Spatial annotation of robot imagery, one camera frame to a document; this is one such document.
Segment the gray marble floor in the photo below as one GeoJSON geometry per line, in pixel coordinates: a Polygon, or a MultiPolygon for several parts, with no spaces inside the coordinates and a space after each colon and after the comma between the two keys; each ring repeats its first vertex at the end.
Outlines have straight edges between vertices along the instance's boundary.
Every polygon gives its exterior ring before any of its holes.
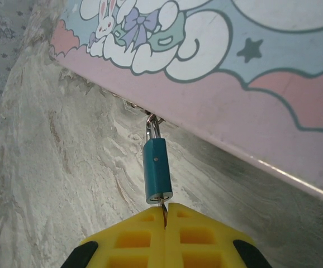
{"type": "MultiPolygon", "coordinates": [[[[49,58],[40,2],[0,104],[0,266],[59,267],[145,203],[145,115],[49,58]]],[[[174,202],[252,236],[274,267],[323,267],[323,202],[163,123],[174,202]]]]}

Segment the pink cloud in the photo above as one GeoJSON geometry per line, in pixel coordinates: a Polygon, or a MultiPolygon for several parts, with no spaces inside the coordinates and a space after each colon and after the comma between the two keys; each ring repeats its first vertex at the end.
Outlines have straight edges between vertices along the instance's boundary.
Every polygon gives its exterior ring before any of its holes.
{"type": "Polygon", "coordinates": [[[323,128],[323,75],[304,78],[278,71],[259,77],[249,87],[268,89],[283,97],[292,106],[302,126],[323,128]]]}
{"type": "Polygon", "coordinates": [[[57,55],[61,52],[66,55],[71,48],[79,47],[79,38],[74,35],[73,30],[67,31],[65,22],[60,20],[52,36],[51,45],[54,46],[57,55]]]}

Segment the padlock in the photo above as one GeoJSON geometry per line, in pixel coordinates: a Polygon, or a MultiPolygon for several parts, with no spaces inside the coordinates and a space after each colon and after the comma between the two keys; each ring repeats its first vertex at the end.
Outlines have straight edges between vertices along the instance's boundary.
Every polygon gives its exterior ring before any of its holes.
{"type": "Polygon", "coordinates": [[[159,122],[151,114],[146,121],[146,144],[143,148],[143,166],[146,202],[157,204],[173,196],[172,182],[165,139],[160,137],[159,122]]]}

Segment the cartoon bunny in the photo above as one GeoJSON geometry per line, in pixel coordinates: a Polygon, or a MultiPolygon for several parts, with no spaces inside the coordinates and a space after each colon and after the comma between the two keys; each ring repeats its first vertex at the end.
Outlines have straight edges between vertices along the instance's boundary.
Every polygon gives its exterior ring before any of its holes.
{"type": "Polygon", "coordinates": [[[90,20],[98,14],[98,26],[89,37],[86,52],[92,56],[102,56],[103,43],[115,25],[113,10],[117,0],[82,0],[80,15],[84,20],[90,20]]]}

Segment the padlock shackle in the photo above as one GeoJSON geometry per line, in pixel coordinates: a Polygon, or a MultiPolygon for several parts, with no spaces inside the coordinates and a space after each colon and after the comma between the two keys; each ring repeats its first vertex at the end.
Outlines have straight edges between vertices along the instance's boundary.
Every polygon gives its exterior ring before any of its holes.
{"type": "Polygon", "coordinates": [[[149,141],[152,138],[160,138],[158,119],[155,114],[151,114],[146,120],[145,138],[149,141]]]}

